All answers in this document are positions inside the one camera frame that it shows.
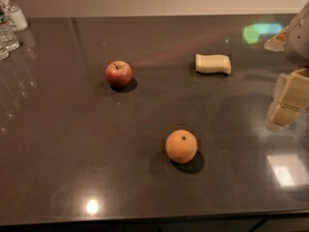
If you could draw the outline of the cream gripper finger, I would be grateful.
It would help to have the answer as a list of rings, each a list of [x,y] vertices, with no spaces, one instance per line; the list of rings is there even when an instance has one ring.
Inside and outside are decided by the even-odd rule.
[[[287,82],[270,120],[286,128],[309,105],[309,70],[300,69],[287,74]]]
[[[282,131],[286,128],[286,126],[281,126],[275,122],[272,122],[270,120],[271,116],[274,114],[276,106],[279,104],[279,98],[284,90],[284,87],[286,85],[288,76],[285,73],[280,73],[275,87],[272,94],[272,102],[269,105],[268,111],[267,111],[267,118],[266,118],[266,128],[269,131]]]

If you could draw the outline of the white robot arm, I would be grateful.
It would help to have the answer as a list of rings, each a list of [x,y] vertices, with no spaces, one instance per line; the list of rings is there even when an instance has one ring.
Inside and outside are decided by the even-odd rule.
[[[280,73],[267,111],[267,128],[282,131],[309,104],[309,2],[290,24],[270,38],[265,49],[282,50],[296,70]]]

